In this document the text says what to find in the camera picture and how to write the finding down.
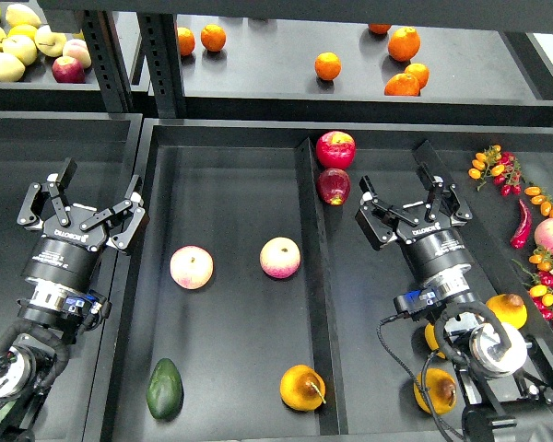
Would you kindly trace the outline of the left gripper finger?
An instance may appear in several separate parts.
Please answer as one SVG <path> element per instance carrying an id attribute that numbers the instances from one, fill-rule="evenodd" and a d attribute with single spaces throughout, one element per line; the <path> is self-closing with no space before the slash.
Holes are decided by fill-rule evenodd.
<path id="1" fill-rule="evenodd" d="M 104 244 L 130 254 L 147 226 L 147 212 L 140 193 L 142 184 L 142 178 L 133 175 L 124 198 L 113 207 L 103 209 L 81 222 L 80 230 L 90 233 L 97 227 L 103 227 L 105 241 L 101 241 L 98 247 Z"/>
<path id="2" fill-rule="evenodd" d="M 32 182 L 20 207 L 17 222 L 28 230 L 40 229 L 43 208 L 50 202 L 55 217 L 61 227 L 70 227 L 71 218 L 66 208 L 69 206 L 65 190 L 68 188 L 77 170 L 77 164 L 67 157 L 58 172 L 50 174 L 44 183 Z"/>

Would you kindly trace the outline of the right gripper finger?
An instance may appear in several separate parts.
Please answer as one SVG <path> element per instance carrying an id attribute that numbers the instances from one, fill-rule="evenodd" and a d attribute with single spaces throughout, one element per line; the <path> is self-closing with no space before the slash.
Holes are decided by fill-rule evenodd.
<path id="1" fill-rule="evenodd" d="M 436 222 L 447 218 L 451 226 L 463 226 L 470 221 L 471 210 L 432 143 L 424 141 L 413 151 L 413 157 L 418 164 L 418 178 L 428 192 L 425 219 Z"/>
<path id="2" fill-rule="evenodd" d="M 367 175 L 361 177 L 359 187 L 362 196 L 355 220 L 372 248 L 380 250 L 397 240 L 401 224 L 410 226 L 410 215 L 401 207 L 383 201 Z"/>

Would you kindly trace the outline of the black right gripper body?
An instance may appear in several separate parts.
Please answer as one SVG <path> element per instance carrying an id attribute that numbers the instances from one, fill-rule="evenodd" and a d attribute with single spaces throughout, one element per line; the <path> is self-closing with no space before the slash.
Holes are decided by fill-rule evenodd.
<path id="1" fill-rule="evenodd" d="M 474 263 L 453 219 L 443 213 L 427 221 L 425 213 L 416 214 L 418 224 L 400 220 L 395 228 L 397 241 L 416 281 L 428 285 L 439 273 L 458 270 L 466 273 Z"/>

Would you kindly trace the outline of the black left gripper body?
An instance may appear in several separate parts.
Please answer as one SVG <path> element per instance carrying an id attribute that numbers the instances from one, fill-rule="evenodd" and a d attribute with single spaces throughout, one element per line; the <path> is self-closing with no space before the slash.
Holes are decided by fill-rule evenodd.
<path id="1" fill-rule="evenodd" d="M 44 221 L 23 277 L 32 284 L 42 280 L 70 290 L 88 290 L 108 237 L 103 224 L 81 229 L 96 213 L 95 207 L 72 204 L 65 208 L 65 226 L 56 215 Z"/>

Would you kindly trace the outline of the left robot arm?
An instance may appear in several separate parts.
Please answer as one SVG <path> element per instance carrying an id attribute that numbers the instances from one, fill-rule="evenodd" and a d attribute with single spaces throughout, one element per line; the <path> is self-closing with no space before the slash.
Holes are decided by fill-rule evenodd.
<path id="1" fill-rule="evenodd" d="M 32 182 L 18 224 L 40 237 L 22 276 L 34 287 L 19 300 L 17 319 L 0 336 L 0 441 L 32 441 L 32 427 L 65 371 L 79 336 L 98 328 L 112 303 L 91 287 L 103 252 L 131 253 L 149 221 L 134 175 L 123 199 L 104 209 L 70 203 L 76 173 L 67 158 L 44 182 Z"/>

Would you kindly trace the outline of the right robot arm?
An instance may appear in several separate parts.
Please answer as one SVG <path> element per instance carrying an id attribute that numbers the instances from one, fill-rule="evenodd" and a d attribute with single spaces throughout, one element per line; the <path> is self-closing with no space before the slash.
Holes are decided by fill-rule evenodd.
<path id="1" fill-rule="evenodd" d="M 474 262 L 458 232 L 472 218 L 457 184 L 428 141 L 413 152 L 425 200 L 385 202 L 368 176 L 356 220 L 371 246 L 397 243 L 417 289 L 394 299 L 395 315 L 428 320 L 438 348 L 453 365 L 465 401 L 461 428 L 444 422 L 432 404 L 431 369 L 412 377 L 447 441 L 553 441 L 553 360 L 546 345 L 498 319 L 465 279 Z"/>

